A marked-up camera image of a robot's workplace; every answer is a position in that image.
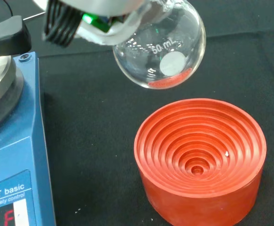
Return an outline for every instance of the glass flask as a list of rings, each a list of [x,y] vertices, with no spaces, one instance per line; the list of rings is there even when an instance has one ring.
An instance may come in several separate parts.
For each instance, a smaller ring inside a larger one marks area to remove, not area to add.
[[[167,89],[187,80],[198,68],[206,45],[197,11],[185,0],[151,0],[139,29],[113,47],[123,73],[150,89]]]

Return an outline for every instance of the black surface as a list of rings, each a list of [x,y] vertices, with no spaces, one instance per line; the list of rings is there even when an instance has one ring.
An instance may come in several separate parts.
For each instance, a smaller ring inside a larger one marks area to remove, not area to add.
[[[169,90],[132,83],[109,47],[82,40],[68,49],[51,47],[41,43],[41,19],[27,23],[41,56],[58,226],[168,226],[146,199],[133,140],[154,110],[194,97],[228,101],[261,125],[267,159],[257,202],[239,225],[274,226],[274,0],[191,3],[206,26],[206,53],[196,73]],[[15,15],[39,12],[24,10],[26,0],[10,4]]]

